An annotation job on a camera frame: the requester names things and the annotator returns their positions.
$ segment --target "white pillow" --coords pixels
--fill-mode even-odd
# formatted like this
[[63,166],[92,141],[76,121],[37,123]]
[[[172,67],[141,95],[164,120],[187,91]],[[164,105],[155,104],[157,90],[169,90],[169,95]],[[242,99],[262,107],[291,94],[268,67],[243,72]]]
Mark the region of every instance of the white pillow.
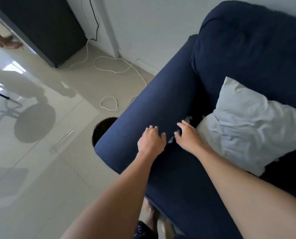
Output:
[[215,110],[197,131],[222,157],[260,176],[266,165],[296,149],[296,109],[226,77]]

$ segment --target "forearm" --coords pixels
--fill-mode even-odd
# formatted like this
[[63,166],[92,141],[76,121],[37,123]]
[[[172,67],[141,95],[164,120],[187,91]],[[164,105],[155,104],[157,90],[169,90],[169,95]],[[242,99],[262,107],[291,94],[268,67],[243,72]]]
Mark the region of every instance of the forearm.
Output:
[[132,238],[155,157],[136,159],[67,229],[62,239]]
[[228,212],[247,238],[296,238],[296,198],[199,148],[200,160]]

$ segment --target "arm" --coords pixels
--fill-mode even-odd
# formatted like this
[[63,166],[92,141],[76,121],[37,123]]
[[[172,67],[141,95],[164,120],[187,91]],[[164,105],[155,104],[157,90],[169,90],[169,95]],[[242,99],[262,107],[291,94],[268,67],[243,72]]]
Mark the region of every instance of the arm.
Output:
[[166,146],[166,134],[146,128],[135,160],[70,225],[61,239],[132,238],[143,204],[150,168]]
[[243,238],[296,238],[296,198],[219,156],[185,121],[178,126],[177,143],[202,163]]

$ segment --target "sofa back cushion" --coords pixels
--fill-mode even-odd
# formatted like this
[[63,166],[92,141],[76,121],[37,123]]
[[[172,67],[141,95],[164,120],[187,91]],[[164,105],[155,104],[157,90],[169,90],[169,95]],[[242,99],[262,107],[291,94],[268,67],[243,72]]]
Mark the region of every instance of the sofa back cushion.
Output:
[[226,76],[296,108],[296,18],[225,1],[204,20],[191,63],[215,108]]

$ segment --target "white wall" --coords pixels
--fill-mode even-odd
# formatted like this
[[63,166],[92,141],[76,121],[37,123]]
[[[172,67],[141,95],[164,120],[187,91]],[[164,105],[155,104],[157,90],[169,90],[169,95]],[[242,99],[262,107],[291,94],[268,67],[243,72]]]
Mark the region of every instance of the white wall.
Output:
[[[124,58],[156,74],[224,0],[104,0]],[[296,16],[296,0],[244,0]]]
[[[97,23],[89,0],[67,0],[67,2],[81,25],[86,38],[96,39]],[[91,2],[99,24],[99,29],[97,42],[91,40],[90,43],[117,58],[119,56],[118,46],[105,13],[106,9],[103,7],[103,2],[102,0],[91,0]]]

